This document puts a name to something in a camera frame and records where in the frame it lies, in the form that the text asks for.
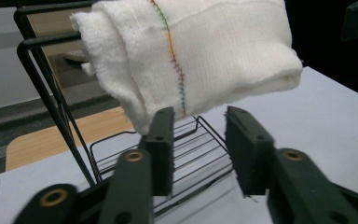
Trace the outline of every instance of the floor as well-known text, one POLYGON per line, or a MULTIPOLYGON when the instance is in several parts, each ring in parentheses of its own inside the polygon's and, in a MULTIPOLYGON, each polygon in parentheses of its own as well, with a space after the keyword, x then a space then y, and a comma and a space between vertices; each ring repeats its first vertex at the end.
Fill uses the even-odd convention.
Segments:
MULTIPOLYGON (((96 77, 81 72, 78 63, 63 57, 56 60, 62 75, 62 93, 76 119, 119 106, 100 88, 96 77)), ((13 139, 53 125, 41 100, 0 108, 0 174, 5 171, 6 147, 13 139)))

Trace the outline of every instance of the black wire rack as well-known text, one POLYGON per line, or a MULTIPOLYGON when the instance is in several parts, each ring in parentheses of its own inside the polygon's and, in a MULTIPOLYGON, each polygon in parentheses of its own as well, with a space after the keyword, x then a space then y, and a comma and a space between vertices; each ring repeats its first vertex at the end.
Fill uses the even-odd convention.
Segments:
MULTIPOLYGON (((90 153, 101 179, 114 172, 121 153, 137 148, 134 143, 139 139, 140 135, 136 132, 124 132, 90 145, 90 153)), ((224 139, 202 116, 176 122, 173 156, 172 195, 168 198, 155 197, 156 216, 203 192, 232 171, 224 139)))
MULTIPOLYGON (((19 8, 15 13, 15 21, 25 39, 18 46, 21 63, 91 186, 112 175, 118 155, 126 150, 137 148, 141 135, 131 131, 118 133, 94 142, 88 147, 42 51, 45 46, 78 41, 81 35, 73 32, 35 37, 27 16, 48 11, 87 7, 91 6, 93 2, 95 1, 19 8), (51 90, 55 102, 50 97, 48 90, 51 90), (74 127, 76 136, 72 133, 70 123, 74 127), (78 137, 86 152, 92 174, 80 156, 75 137, 78 137)), ((224 139, 203 117, 197 116, 176 122, 173 191, 168 198, 154 198, 156 215, 158 216, 203 192, 213 183, 228 175, 232 169, 224 139)))

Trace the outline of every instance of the brass insert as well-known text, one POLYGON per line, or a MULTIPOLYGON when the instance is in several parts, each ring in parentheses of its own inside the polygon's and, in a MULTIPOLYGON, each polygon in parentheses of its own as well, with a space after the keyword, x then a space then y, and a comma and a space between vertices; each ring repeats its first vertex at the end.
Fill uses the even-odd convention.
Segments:
POLYGON ((127 161, 140 161, 144 157, 141 152, 130 152, 126 155, 127 161))
POLYGON ((54 206, 63 202, 68 197, 68 191, 65 189, 54 189, 40 199, 40 205, 44 207, 54 206))
POLYGON ((284 151, 283 156, 291 161, 302 161, 304 156, 296 151, 284 151))

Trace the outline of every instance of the colored stitching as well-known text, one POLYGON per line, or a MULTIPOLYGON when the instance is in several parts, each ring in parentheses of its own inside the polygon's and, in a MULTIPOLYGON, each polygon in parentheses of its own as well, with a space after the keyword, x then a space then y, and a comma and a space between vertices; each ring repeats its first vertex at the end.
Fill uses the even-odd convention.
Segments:
POLYGON ((167 18, 165 17, 164 13, 161 11, 161 8, 155 2, 155 0, 148 0, 152 5, 153 9, 156 10, 159 17, 161 18, 164 24, 164 30, 167 31, 167 40, 168 40, 168 50, 171 56, 171 63, 173 65, 173 69, 175 70, 176 74, 178 75, 179 79, 179 94, 181 98, 181 105, 183 110, 183 117, 186 116, 186 93, 185 93, 185 73, 182 71, 179 62, 176 60, 175 51, 173 50, 173 41, 170 31, 170 26, 168 25, 167 18))

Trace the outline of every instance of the black metal frame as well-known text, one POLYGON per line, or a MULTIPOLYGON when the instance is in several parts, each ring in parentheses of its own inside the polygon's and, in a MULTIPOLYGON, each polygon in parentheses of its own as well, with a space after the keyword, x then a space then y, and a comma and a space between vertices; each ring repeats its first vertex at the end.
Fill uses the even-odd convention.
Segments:
MULTIPOLYGON (((215 157, 212 161, 205 162, 201 167, 198 167, 196 169, 190 169, 188 173, 181 176, 180 178, 174 179, 172 181, 173 184, 173 191, 170 198, 166 198, 165 200, 161 200, 161 202, 155 204, 155 214, 158 217, 159 215, 171 210, 175 206, 186 202, 187 200, 191 199, 192 197, 196 196, 197 194, 203 192, 207 188, 209 188, 213 183, 219 181, 226 175, 230 174, 233 171, 232 162, 229 160, 227 149, 225 146, 225 140, 215 131, 215 129, 202 117, 197 116, 193 117, 193 120, 190 122, 186 122, 182 125, 176 126, 173 128, 174 131, 174 138, 173 141, 177 143, 174 146, 173 151, 177 152, 180 150, 184 145, 191 145, 192 147, 189 147, 186 151, 183 151, 181 153, 178 153, 174 156, 174 173, 180 172, 181 169, 187 169, 192 164, 201 162, 205 157, 208 155, 211 155, 212 153, 223 150, 222 154, 219 157, 215 157), (186 154, 193 153, 198 154, 194 158, 192 158, 190 161, 187 161, 185 164, 177 164, 182 157, 184 157, 186 154), (205 174, 204 172, 208 169, 208 167, 213 167, 213 171, 209 174, 205 174), (185 188, 176 188, 177 186, 180 186, 183 183, 189 183, 189 181, 193 176, 195 175, 201 175, 201 178, 198 179, 197 182, 192 182, 189 185, 186 185, 185 188)), ((117 158, 120 154, 126 153, 128 150, 134 150, 136 148, 143 148, 142 147, 142 141, 140 145, 134 144, 129 147, 122 148, 118 150, 117 152, 114 152, 112 155, 108 157, 102 157, 101 160, 96 160, 97 157, 94 155, 94 152, 98 152, 97 147, 100 143, 108 141, 112 138, 116 138, 122 134, 136 134, 134 132, 124 132, 124 133, 118 133, 109 137, 106 137, 104 139, 101 139, 100 141, 94 142, 90 146, 90 152, 92 155, 92 158, 95 161, 95 166, 98 169, 98 172, 100 174, 100 178, 103 179, 103 175, 106 173, 110 173, 112 171, 115 171, 116 163, 114 161, 111 162, 110 166, 104 167, 103 169, 100 169, 99 162, 105 162, 106 160, 109 160, 111 158, 117 158)), ((161 170, 163 169, 155 169, 159 170, 158 174, 154 174, 153 176, 160 176, 161 170)))
MULTIPOLYGON (((42 37, 35 37, 34 31, 32 29, 31 24, 28 21, 28 15, 37 14, 37 13, 44 13, 50 11, 57 11, 57 10, 66 10, 71 8, 80 8, 80 7, 89 7, 95 1, 87 1, 87 2, 75 2, 70 4, 57 4, 57 5, 49 5, 49 6, 40 6, 40 7, 25 7, 19 8, 15 14, 15 22, 19 26, 22 35, 24 36, 24 41, 21 42, 18 46, 18 55, 21 60, 22 65, 26 69, 30 79, 33 81, 36 90, 38 91, 42 101, 44 102, 45 106, 48 109, 49 114, 52 116, 54 122, 56 123, 58 129, 60 130, 63 139, 65 140, 66 144, 70 148, 74 158, 76 159, 77 164, 79 165, 83 175, 87 178, 89 184, 95 185, 96 183, 100 183, 103 181, 102 175, 108 171, 114 169, 114 165, 108 171, 102 171, 98 167, 98 162, 95 160, 93 147, 102 141, 106 141, 110 138, 114 138, 116 136, 122 135, 124 133, 131 133, 131 132, 124 132, 112 135, 110 137, 104 138, 100 141, 93 143, 90 148, 86 145, 81 132, 79 131, 76 121, 71 114, 68 104, 66 103, 62 92, 57 84, 55 77, 52 75, 51 69, 48 65, 48 61, 42 51, 42 47, 50 46, 54 44, 60 44, 64 42, 76 41, 81 38, 79 32, 73 32, 68 34, 61 34, 61 35, 50 35, 50 36, 42 36, 42 37), (41 74, 37 71, 35 64, 32 60, 30 52, 34 56, 35 63, 39 67, 41 74), (48 94, 48 88, 51 90, 55 102, 57 105, 54 104, 54 101, 48 94), (72 123, 76 136, 81 142, 82 147, 84 148, 89 163, 91 165, 92 173, 94 177, 91 176, 91 173, 87 169, 85 162, 83 161, 82 157, 80 156, 75 140, 74 135, 71 131, 70 123, 72 123)), ((224 147, 224 140, 223 138, 208 124, 208 122, 202 117, 193 117, 194 122, 196 123, 195 128, 190 130, 186 133, 182 133, 178 136, 174 137, 174 141, 189 137, 191 134, 195 133, 199 128, 202 128, 207 131, 213 141, 217 142, 220 147, 227 151, 224 147)), ((124 148, 119 153, 122 153, 129 148, 124 148)))
POLYGON ((52 6, 52 5, 63 5, 63 4, 73 4, 80 2, 89 2, 90 0, 13 0, 15 2, 16 8, 29 7, 29 6, 52 6))

